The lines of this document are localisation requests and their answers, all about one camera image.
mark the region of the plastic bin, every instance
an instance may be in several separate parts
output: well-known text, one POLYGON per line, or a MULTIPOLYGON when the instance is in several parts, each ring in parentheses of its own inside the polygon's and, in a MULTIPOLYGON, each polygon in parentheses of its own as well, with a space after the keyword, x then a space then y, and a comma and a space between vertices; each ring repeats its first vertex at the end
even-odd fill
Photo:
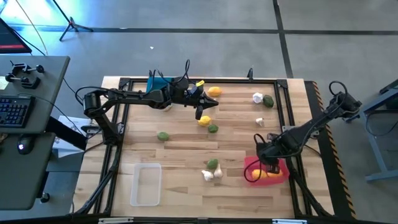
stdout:
POLYGON ((160 203, 162 166, 158 163, 136 164, 132 178, 130 204, 156 206, 160 203))
MULTIPOLYGON (((250 163, 258 160, 259 158, 257 156, 249 156, 249 157, 245 157, 244 158, 244 167, 243 167, 243 171, 245 170, 245 168, 250 165, 250 163)), ((254 180, 251 177, 251 173, 253 172, 253 170, 255 169, 260 169, 260 161, 256 162, 255 164, 251 165, 248 170, 246 171, 246 177, 249 180, 254 180)), ((261 168, 262 170, 265 169, 265 165, 261 164, 261 168)), ((246 181, 247 183, 251 184, 252 186, 267 186, 267 185, 272 185, 272 184, 281 184, 283 182, 285 182, 285 180, 287 180, 289 178, 289 170, 286 167, 286 163, 284 159, 279 159, 279 168, 280 170, 283 172, 283 175, 280 177, 267 177, 267 178, 263 178, 263 179, 259 179, 256 182, 248 182, 246 181, 246 179, 244 181, 246 181)))

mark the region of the concrete floor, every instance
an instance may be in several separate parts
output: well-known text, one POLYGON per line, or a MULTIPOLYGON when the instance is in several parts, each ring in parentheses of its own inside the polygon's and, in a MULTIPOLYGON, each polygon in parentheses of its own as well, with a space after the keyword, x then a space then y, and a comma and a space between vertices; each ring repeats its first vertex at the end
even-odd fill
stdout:
MULTIPOLYGON (((51 1, 20 2, 35 24, 65 25, 51 1)), ((93 27, 277 28, 272 0, 57 2, 77 23, 93 27)), ((398 30, 396 0, 279 0, 279 7, 284 28, 290 30, 398 30)), ((14 1, 1 17, 9 24, 29 23, 14 1)), ((21 34, 43 49, 31 29, 21 34)), ((287 77, 278 34, 69 32, 63 42, 58 41, 60 32, 41 35, 50 55, 71 57, 65 78, 74 89, 101 85, 105 75, 146 75, 155 68, 165 75, 181 75, 187 58, 192 75, 244 77, 252 67, 255 77, 287 77)), ((398 35, 286 35, 286 42, 294 78, 316 81, 324 103, 331 98, 327 86, 332 80, 345 83, 365 103, 398 77, 398 35)), ((63 85, 56 104, 69 116, 84 117, 72 99, 73 93, 63 85)), ((358 219, 396 223, 398 178, 365 181, 365 175, 379 169, 362 124, 335 120, 331 128, 358 219)), ((394 155, 388 157, 390 167, 398 164, 394 155)), ((52 159, 48 170, 58 172, 49 177, 46 191, 53 200, 29 211, 1 211, 0 219, 68 213, 80 161, 80 156, 52 159)))

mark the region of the wooden tabletop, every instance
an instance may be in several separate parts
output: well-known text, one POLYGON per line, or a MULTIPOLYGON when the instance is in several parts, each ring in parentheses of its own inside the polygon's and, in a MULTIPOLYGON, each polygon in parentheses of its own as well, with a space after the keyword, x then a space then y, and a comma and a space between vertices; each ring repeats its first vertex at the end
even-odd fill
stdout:
MULTIPOLYGON (((117 88, 120 77, 104 77, 103 87, 117 88)), ((311 119, 307 94, 302 79, 288 79, 290 99, 296 125, 311 119)), ((215 84, 205 84, 205 90, 215 84)), ((203 112, 218 125, 210 134, 195 120, 195 110, 174 105, 168 112, 144 105, 131 105, 118 172, 112 216, 134 217, 223 217, 223 218, 293 218, 289 182, 267 187, 250 187, 243 178, 243 159, 255 155, 253 134, 280 133, 276 106, 272 109, 252 102, 255 92, 272 96, 269 84, 217 84, 223 93, 216 98, 219 106, 203 112), (264 118, 265 126, 255 123, 264 118), (157 133, 170 134, 160 142, 157 133), (217 158, 224 176, 205 182, 201 170, 206 162, 217 158), (155 207, 133 207, 130 194, 134 165, 155 162, 162 166, 160 204, 155 207)), ((145 83, 135 83, 134 91, 146 90, 145 83)), ((285 120, 288 121, 284 94, 281 91, 285 120)), ((119 119, 123 106, 119 110, 119 119)), ((90 139, 87 147, 102 141, 100 135, 90 139)), ((309 146, 318 150, 316 140, 309 146)), ((105 146, 85 154, 74 195, 76 209, 93 193, 100 179, 105 146)), ((304 148, 302 160, 308 188, 326 211, 333 213, 321 158, 304 148)), ((300 208, 302 194, 298 190, 300 208)), ((108 196, 105 190, 103 206, 108 196)))

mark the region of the keyboard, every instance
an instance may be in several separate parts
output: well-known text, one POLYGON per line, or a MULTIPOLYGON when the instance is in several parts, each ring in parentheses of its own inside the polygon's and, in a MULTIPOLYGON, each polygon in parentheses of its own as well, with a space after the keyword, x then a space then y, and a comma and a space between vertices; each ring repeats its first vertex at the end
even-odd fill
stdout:
POLYGON ((0 95, 0 128, 24 128, 35 97, 0 95))

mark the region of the green vegetable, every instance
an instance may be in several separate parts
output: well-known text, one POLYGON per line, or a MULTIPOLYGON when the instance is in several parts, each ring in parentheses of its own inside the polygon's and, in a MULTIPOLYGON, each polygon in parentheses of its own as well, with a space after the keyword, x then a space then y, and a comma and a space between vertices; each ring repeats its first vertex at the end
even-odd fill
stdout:
POLYGON ((262 103, 268 108, 272 108, 274 106, 274 100, 269 95, 264 95, 262 103))
POLYGON ((210 159, 207 162, 207 169, 216 169, 218 165, 218 159, 210 159))
POLYGON ((215 124, 210 125, 207 130, 209 130, 210 133, 216 133, 218 131, 218 126, 215 124))
POLYGON ((157 134, 157 139, 161 140, 161 141, 167 141, 169 140, 169 134, 165 133, 165 132, 161 132, 157 134))

